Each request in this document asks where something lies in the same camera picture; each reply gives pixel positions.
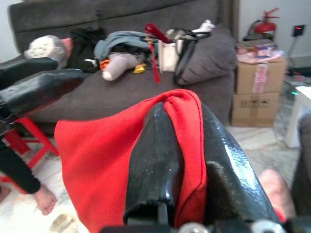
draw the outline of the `white wall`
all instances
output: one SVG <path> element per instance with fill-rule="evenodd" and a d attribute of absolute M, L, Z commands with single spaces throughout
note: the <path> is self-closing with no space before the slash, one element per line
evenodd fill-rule
<path fill-rule="evenodd" d="M 14 44 L 7 13 L 7 7 L 18 2 L 22 0 L 0 0 L 0 62 L 10 60 L 19 54 Z"/>
<path fill-rule="evenodd" d="M 276 42 L 279 49 L 287 53 L 293 41 L 293 25 L 305 24 L 304 35 L 297 38 L 292 56 L 311 56 L 311 0 L 240 0 L 239 38 L 242 39 L 247 33 L 253 21 L 262 18 L 264 10 L 270 11 L 275 7 L 280 8 L 274 13 L 280 19 L 272 20 L 277 24 Z"/>

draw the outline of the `white table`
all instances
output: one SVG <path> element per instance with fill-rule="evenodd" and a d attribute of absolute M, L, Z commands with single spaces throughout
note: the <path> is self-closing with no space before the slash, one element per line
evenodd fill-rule
<path fill-rule="evenodd" d="M 296 87 L 297 96 L 295 97 L 294 109 L 291 116 L 290 125 L 285 137 L 285 143 L 288 147 L 299 147 L 298 123 L 299 119 L 305 113 L 311 111 L 311 86 Z"/>

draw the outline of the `fire extinguisher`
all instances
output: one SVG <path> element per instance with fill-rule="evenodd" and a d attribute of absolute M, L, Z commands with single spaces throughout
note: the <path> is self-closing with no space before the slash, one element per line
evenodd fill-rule
<path fill-rule="evenodd" d="M 279 18 L 276 16 L 270 16 L 270 14 L 279 10 L 279 8 L 275 8 L 272 11 L 264 11 L 263 12 L 263 20 L 256 20 L 250 26 L 247 36 L 244 37 L 243 41 L 247 40 L 257 40 L 257 39 L 271 39 L 274 40 L 276 34 L 276 24 L 269 22 L 271 18 Z"/>

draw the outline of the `stacked cardboard boxes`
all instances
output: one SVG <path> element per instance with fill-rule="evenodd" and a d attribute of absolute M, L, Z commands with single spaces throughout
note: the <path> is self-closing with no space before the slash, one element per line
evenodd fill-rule
<path fill-rule="evenodd" d="M 268 64 L 238 63 L 232 126 L 273 126 L 286 65 L 284 58 Z"/>

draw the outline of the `power outlet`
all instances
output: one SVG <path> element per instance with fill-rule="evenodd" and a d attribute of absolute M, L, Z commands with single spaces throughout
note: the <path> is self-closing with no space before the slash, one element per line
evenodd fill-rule
<path fill-rule="evenodd" d="M 293 37 L 297 37 L 303 34 L 303 31 L 305 29 L 305 25 L 296 25 L 293 26 L 293 33 L 292 36 Z"/>

